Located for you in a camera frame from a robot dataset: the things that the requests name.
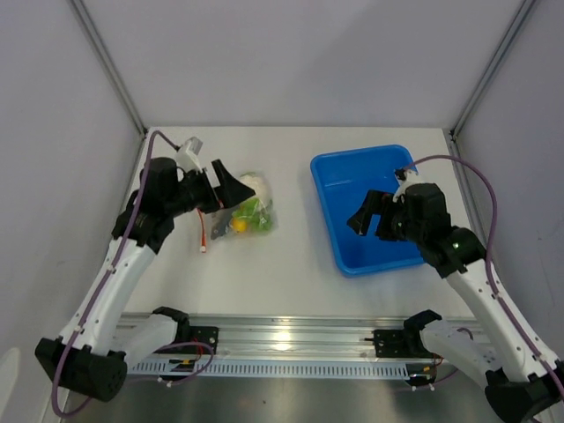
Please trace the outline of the white green cabbage toy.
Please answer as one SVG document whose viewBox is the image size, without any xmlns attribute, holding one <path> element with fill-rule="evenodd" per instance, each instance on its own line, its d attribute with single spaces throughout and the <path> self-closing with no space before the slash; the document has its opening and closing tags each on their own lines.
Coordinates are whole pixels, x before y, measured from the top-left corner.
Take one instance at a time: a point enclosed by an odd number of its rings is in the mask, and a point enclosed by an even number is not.
<svg viewBox="0 0 564 423">
<path fill-rule="evenodd" d="M 239 181 L 255 191 L 257 197 L 263 206 L 267 206 L 271 202 L 271 190 L 267 180 L 259 173 L 248 172 L 239 177 Z"/>
</svg>

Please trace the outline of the yellow orange pepper toy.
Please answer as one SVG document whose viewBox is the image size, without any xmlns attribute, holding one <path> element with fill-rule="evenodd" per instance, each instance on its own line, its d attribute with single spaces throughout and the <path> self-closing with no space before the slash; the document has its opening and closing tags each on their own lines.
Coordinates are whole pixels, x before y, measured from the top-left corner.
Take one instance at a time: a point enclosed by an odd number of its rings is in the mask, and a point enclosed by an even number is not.
<svg viewBox="0 0 564 423">
<path fill-rule="evenodd" d="M 246 219 L 233 218 L 231 227 L 237 234 L 243 234 L 249 230 L 249 222 Z"/>
</svg>

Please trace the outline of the green grapes toy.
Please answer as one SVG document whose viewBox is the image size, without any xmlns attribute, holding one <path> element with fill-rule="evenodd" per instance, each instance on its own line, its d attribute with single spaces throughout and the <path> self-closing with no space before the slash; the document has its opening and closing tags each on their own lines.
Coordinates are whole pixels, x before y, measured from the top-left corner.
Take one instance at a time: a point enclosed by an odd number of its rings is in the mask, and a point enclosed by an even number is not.
<svg viewBox="0 0 564 423">
<path fill-rule="evenodd" d="M 272 201 L 263 206 L 257 197 L 250 198 L 235 208 L 232 219 L 246 219 L 249 222 L 249 230 L 244 234 L 267 233 L 274 226 L 272 215 Z"/>
</svg>

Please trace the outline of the clear zip bag orange zipper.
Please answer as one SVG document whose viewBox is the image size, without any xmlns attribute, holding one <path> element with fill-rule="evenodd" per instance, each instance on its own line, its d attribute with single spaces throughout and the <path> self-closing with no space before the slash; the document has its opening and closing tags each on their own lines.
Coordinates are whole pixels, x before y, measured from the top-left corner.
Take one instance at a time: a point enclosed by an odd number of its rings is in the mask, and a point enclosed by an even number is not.
<svg viewBox="0 0 564 423">
<path fill-rule="evenodd" d="M 239 181 L 255 191 L 255 195 L 235 207 L 222 209 L 206 218 L 199 211 L 201 241 L 204 254 L 208 243 L 230 237 L 251 237 L 271 232 L 276 225 L 273 196 L 266 177 L 259 172 L 247 172 Z"/>
</svg>

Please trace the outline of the grey fish toy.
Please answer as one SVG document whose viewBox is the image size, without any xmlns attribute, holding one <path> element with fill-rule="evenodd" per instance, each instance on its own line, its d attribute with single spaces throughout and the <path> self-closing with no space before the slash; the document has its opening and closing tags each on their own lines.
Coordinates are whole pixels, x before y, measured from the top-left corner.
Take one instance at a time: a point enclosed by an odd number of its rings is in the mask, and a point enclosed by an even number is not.
<svg viewBox="0 0 564 423">
<path fill-rule="evenodd" d="M 220 237 L 227 235 L 231 230 L 231 220 L 232 218 L 229 216 L 224 217 L 223 219 L 215 219 L 212 222 L 211 227 L 211 239 L 217 240 Z"/>
</svg>

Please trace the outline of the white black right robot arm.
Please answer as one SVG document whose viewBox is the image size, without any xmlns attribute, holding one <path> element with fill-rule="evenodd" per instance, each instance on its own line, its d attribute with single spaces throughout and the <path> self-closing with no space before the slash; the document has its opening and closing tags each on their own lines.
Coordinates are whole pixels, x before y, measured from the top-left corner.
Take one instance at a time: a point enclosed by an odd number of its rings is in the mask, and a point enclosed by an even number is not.
<svg viewBox="0 0 564 423">
<path fill-rule="evenodd" d="M 476 234 L 455 226 L 434 183 L 369 190 L 347 225 L 365 236 L 373 217 L 382 241 L 411 241 L 424 261 L 464 300 L 492 348 L 486 349 L 428 309 L 404 320 L 412 355 L 437 354 L 470 377 L 504 422 L 528 422 L 563 398 L 563 361 L 535 334 L 486 263 Z"/>
</svg>

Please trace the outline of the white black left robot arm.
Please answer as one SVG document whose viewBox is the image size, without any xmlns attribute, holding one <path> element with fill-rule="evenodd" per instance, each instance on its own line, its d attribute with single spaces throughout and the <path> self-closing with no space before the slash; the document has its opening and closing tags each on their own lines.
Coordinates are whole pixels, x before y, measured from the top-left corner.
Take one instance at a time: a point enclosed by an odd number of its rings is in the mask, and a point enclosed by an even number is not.
<svg viewBox="0 0 564 423">
<path fill-rule="evenodd" d="M 114 344 L 122 312 L 134 288 L 184 213 L 214 213 L 237 206 L 255 191 L 233 177 L 220 160 L 212 162 L 219 186 L 206 172 L 170 158 L 151 159 L 118 216 L 108 253 L 74 316 L 54 339 L 42 338 L 34 355 L 52 382 L 52 393 L 65 388 L 89 399 L 112 400 L 130 369 L 153 353 L 199 352 L 188 314 L 159 307 L 123 346 Z"/>
</svg>

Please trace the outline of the blue plastic bin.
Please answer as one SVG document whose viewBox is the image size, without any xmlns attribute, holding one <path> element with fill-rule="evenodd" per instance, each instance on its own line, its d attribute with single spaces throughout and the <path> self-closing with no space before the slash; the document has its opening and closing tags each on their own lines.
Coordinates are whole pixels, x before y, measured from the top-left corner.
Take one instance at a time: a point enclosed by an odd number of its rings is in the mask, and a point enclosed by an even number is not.
<svg viewBox="0 0 564 423">
<path fill-rule="evenodd" d="M 330 237 L 336 266 L 348 278 L 400 270 L 423 263 L 414 243 L 382 241 L 380 220 L 369 208 L 371 192 L 392 196 L 394 172 L 412 162 L 402 145 L 328 152 L 310 161 L 310 171 Z"/>
</svg>

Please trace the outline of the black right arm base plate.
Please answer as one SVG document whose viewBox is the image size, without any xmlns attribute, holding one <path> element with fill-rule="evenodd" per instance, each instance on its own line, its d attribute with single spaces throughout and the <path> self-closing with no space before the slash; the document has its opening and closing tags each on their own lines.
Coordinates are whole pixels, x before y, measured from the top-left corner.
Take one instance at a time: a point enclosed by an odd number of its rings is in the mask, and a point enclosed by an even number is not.
<svg viewBox="0 0 564 423">
<path fill-rule="evenodd" d="M 432 359 L 434 355 L 422 344 L 417 331 L 405 329 L 374 330 L 367 338 L 375 348 L 378 358 Z"/>
</svg>

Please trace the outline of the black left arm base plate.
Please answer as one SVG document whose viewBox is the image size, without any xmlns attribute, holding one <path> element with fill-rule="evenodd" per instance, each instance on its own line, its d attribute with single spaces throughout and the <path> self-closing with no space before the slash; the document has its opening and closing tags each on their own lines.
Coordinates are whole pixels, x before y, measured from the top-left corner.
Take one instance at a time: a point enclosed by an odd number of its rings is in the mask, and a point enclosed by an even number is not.
<svg viewBox="0 0 564 423">
<path fill-rule="evenodd" d="M 216 326 L 191 326 L 189 330 L 182 335 L 182 342 L 203 343 L 209 345 L 213 352 L 217 351 L 219 342 L 219 327 Z M 180 348 L 182 353 L 186 354 L 207 354 L 208 350 L 202 346 L 189 345 Z"/>
</svg>

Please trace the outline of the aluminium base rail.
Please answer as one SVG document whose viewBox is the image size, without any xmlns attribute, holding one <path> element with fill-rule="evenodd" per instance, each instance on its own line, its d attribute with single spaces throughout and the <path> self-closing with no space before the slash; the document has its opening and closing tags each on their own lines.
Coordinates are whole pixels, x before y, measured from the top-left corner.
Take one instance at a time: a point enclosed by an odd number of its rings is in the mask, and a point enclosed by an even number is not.
<svg viewBox="0 0 564 423">
<path fill-rule="evenodd" d="M 376 361 L 374 330 L 403 327 L 403 317 L 305 317 L 191 314 L 192 326 L 219 329 L 219 361 Z"/>
</svg>

